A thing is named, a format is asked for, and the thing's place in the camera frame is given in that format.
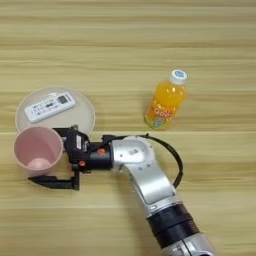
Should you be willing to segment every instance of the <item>remote control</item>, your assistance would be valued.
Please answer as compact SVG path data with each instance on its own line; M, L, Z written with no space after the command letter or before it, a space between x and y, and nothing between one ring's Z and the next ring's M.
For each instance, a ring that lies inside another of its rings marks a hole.
M37 123L72 108L75 104L76 102L70 93L64 92L26 107L25 113L31 123Z

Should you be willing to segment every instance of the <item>white plate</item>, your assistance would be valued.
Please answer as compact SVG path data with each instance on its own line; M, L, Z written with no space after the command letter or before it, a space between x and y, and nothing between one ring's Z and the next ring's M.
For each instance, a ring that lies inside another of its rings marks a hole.
M37 123L30 123L24 109L36 102L42 101L53 94L69 92L76 101L73 108L65 110L59 114L41 120ZM95 125L95 111L90 101L81 93L62 87L45 88L28 95L19 105L15 123L18 132L32 126L46 126L49 128L70 127L78 125L79 131L90 134Z

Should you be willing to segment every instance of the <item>wood grain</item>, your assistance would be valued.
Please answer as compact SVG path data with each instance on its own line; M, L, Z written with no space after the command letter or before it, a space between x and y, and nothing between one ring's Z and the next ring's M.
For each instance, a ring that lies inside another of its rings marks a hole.
M151 133L181 154L180 195L220 255L254 256L255 29L253 0L0 0L0 255L160 255L127 177L96 170L80 192L29 183L14 116L31 91L61 85L93 103L92 139L151 132L143 112L179 67L188 98L170 131Z

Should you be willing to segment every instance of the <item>bottle cap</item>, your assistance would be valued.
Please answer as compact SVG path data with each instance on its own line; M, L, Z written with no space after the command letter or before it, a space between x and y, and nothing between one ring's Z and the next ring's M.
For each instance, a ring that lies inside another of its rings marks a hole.
M176 85L182 85L186 82L188 76L186 72L175 69L172 71L172 73L169 76L169 80L171 83L176 84Z

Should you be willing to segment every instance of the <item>cup rim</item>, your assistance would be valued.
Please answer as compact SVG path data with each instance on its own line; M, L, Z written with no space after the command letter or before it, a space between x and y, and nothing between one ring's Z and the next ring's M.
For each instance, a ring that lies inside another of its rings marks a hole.
M16 143L17 143L18 138L19 138L24 132L27 132L28 130L32 130L32 129L35 129L35 128L42 128L42 129L45 129L45 130L47 130L47 131L49 131L49 132L51 132L51 133L57 135L57 137L58 137L58 139L59 139L59 142L60 142L60 145L61 145L60 154L58 155L57 159L56 159L53 163L51 163L51 165L47 168L47 170L48 170L48 169L52 168L53 166L55 166L55 165L60 161L60 159L61 159L61 157L62 157L63 149L64 149L63 141L62 141L60 135L59 135L54 129L52 129L52 128L49 128L49 127L40 125L40 126L32 126L32 127L29 127L29 128L27 128L27 129L24 129L24 130L22 130L21 132L19 132L19 134L18 134L18 135L16 136L16 138L15 138L14 147L13 147L14 157L15 157L17 163L18 163L22 168L24 168L24 169L26 169L26 170L29 170L29 171L42 171L42 169L28 168L28 166L26 166L25 164L23 164L23 163L18 159L18 157L17 157L17 155L16 155L16 152L15 152L15 148L16 148L15 145L16 145Z

